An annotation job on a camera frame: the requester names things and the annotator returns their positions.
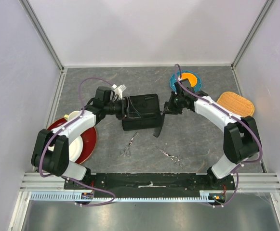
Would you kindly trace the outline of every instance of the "white wall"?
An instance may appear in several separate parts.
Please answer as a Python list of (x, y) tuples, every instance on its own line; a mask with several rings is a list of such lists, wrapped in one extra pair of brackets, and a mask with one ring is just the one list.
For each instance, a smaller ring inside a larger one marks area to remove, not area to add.
[(64, 65), (230, 64), (265, 0), (30, 0)]
[(280, 180), (280, 0), (268, 12), (237, 73), (243, 95), (255, 104), (264, 160)]
[(59, 70), (18, 0), (0, 0), (0, 231), (7, 230)]

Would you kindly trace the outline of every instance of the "black base panel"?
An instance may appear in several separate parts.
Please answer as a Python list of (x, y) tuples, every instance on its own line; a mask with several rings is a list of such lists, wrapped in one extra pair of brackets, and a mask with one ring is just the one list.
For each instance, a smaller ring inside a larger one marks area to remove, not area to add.
[[(223, 185), (227, 190), (235, 189), (232, 176), (210, 185), (207, 175), (196, 173), (96, 173), (91, 175), (91, 182), (94, 187), (113, 192), (118, 198), (199, 197), (200, 190), (222, 191)], [(151, 183), (161, 187), (142, 187)], [(64, 189), (84, 188), (68, 181)], [(109, 194), (95, 191), (94, 196), (109, 197)]]

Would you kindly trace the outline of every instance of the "blue basket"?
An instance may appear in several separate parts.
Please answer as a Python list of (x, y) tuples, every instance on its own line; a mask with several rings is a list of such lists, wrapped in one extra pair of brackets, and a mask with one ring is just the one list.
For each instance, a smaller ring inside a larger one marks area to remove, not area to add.
[[(182, 73), (191, 73), (191, 74), (193, 74), (198, 79), (197, 84), (193, 87), (193, 90), (195, 92), (201, 90), (201, 88), (202, 88), (202, 80), (201, 80), (201, 78), (196, 73), (194, 73), (192, 71), (182, 71)], [(173, 74), (172, 77), (170, 78), (170, 87), (175, 92), (176, 92), (176, 87), (175, 87), (174, 83), (176, 83), (176, 82), (177, 81), (176, 81), (176, 78), (175, 78), (175, 74)]]

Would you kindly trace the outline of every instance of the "silver tool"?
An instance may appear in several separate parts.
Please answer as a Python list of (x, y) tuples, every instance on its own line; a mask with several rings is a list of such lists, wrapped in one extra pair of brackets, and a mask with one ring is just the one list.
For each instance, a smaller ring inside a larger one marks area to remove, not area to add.
[(180, 161), (183, 159), (180, 155), (178, 156), (174, 156), (174, 155), (170, 155), (168, 154), (166, 151), (162, 150), (159, 147), (156, 147), (159, 151), (161, 151), (163, 154), (165, 154), (166, 156), (168, 156), (169, 158), (171, 158), (171, 160), (174, 161), (175, 166), (180, 166), (181, 168), (183, 168), (182, 164), (180, 163)]
[(126, 156), (130, 156), (131, 152), (130, 152), (130, 146), (133, 142), (133, 140), (135, 139), (135, 137), (139, 134), (139, 132), (137, 131), (135, 133), (135, 135), (131, 138), (131, 140), (129, 141), (129, 144), (124, 148), (124, 150), (120, 153), (120, 155), (125, 154)]

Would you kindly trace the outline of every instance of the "orange plate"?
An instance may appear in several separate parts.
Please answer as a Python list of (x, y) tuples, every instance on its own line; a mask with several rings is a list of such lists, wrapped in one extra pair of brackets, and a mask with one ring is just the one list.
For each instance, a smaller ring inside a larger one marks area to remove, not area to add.
[[(66, 120), (64, 118), (61, 118), (59, 120), (56, 120), (54, 123), (52, 123), (48, 130), (52, 130), (53, 128), (56, 128), (58, 126), (61, 126), (62, 124), (66, 123)], [(77, 164), (82, 164), (85, 160), (88, 159), (88, 157), (91, 156), (93, 153), (93, 150), (97, 143), (97, 132), (95, 127), (87, 129), (85, 132), (81, 134), (82, 140), (83, 140), (83, 149), (81, 152), (81, 155), (76, 160)]]

